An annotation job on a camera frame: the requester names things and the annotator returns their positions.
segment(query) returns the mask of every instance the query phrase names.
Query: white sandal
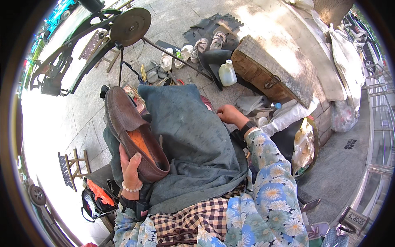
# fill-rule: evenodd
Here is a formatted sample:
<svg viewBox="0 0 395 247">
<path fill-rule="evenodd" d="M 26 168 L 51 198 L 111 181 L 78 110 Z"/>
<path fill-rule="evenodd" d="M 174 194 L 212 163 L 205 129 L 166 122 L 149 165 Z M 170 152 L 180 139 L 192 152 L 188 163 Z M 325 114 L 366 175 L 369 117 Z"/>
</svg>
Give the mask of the white sandal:
<svg viewBox="0 0 395 247">
<path fill-rule="evenodd" d="M 169 53 L 174 53 L 172 48 L 167 48 L 167 52 Z M 162 58 L 160 59 L 160 66 L 163 68 L 165 72 L 168 72 L 171 70 L 171 64 L 172 64 L 173 58 L 166 53 L 162 53 Z"/>
<path fill-rule="evenodd" d="M 178 55 L 178 57 L 181 58 L 181 59 L 184 60 L 184 61 L 187 61 L 188 58 L 191 57 L 191 53 L 192 53 L 193 50 L 194 50 L 194 47 L 193 47 L 193 46 L 191 46 L 191 45 L 186 45 L 186 46 L 184 46 L 184 47 L 181 49 L 181 52 L 180 52 L 180 54 Z M 181 68 L 184 66 L 184 63 L 183 63 L 183 62 L 180 62 L 180 61 L 178 61 L 178 60 L 174 60 L 174 66 L 175 66 L 177 69 L 181 69 Z"/>
<path fill-rule="evenodd" d="M 197 63 L 199 61 L 198 51 L 204 52 L 209 45 L 209 41 L 206 38 L 200 39 L 196 42 L 194 50 L 191 55 L 191 62 Z"/>
<path fill-rule="evenodd" d="M 210 50 L 222 49 L 222 45 L 226 40 L 226 35 L 223 32 L 216 32 L 213 41 L 210 45 Z"/>
</svg>

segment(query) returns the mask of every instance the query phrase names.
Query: plaid fabric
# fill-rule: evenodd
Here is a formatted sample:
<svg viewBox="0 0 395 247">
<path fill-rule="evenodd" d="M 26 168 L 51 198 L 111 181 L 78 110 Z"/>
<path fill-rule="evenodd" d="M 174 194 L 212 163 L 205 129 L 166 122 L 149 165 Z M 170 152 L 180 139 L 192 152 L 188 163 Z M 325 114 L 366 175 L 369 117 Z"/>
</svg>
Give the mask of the plaid fabric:
<svg viewBox="0 0 395 247">
<path fill-rule="evenodd" d="M 234 196 L 240 196 L 241 193 L 245 192 L 246 182 L 243 180 L 236 188 L 234 188 L 231 192 L 228 192 L 221 196 L 221 198 L 229 199 Z"/>
<path fill-rule="evenodd" d="M 228 200 L 212 198 L 199 202 L 172 214 L 158 213 L 150 216 L 156 228 L 158 243 L 172 242 L 175 236 L 162 237 L 173 233 L 176 228 L 198 230 L 201 225 L 206 231 L 224 241 L 226 235 L 226 209 Z M 197 241 L 197 233 L 183 235 L 183 239 Z"/>
</svg>

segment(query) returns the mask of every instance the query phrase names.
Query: white jug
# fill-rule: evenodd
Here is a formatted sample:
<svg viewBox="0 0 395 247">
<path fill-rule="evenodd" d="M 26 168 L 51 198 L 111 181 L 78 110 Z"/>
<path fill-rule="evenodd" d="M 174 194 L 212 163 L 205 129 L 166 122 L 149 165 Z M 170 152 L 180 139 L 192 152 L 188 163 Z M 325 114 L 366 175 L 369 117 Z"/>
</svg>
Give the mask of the white jug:
<svg viewBox="0 0 395 247">
<path fill-rule="evenodd" d="M 230 59 L 226 60 L 226 63 L 221 65 L 218 74 L 220 75 L 221 83 L 224 87 L 228 87 L 237 82 L 235 69 Z"/>
</svg>

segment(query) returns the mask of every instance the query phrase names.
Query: floral sleeve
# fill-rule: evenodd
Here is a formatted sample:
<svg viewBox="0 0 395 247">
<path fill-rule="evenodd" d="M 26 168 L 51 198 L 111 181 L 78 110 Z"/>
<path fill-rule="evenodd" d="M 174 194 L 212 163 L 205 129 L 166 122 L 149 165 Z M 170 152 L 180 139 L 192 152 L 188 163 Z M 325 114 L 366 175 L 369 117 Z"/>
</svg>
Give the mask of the floral sleeve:
<svg viewBox="0 0 395 247">
<path fill-rule="evenodd" d="M 119 204 L 114 227 L 114 245 L 155 247 L 158 238 L 152 220 L 147 217 L 143 222 L 136 222 L 132 209 L 126 208 L 125 213 L 122 213 L 122 209 L 122 205 Z"/>
<path fill-rule="evenodd" d="M 299 209 L 291 164 L 269 136 L 256 129 L 246 137 L 258 175 L 253 197 L 229 199 L 226 210 L 226 246 L 309 246 Z M 215 238 L 200 238 L 201 246 L 220 246 Z"/>
</svg>

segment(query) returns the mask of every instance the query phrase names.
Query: flywheel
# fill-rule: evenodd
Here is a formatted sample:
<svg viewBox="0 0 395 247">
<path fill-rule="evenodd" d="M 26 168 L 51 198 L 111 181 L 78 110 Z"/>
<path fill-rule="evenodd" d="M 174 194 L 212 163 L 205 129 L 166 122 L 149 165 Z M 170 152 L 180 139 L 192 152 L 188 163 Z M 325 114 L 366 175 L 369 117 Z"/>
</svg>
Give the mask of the flywheel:
<svg viewBox="0 0 395 247">
<path fill-rule="evenodd" d="M 112 42 L 118 41 L 127 47 L 141 39 L 151 25 L 151 14 L 144 8 L 132 8 L 122 12 L 110 29 Z"/>
</svg>

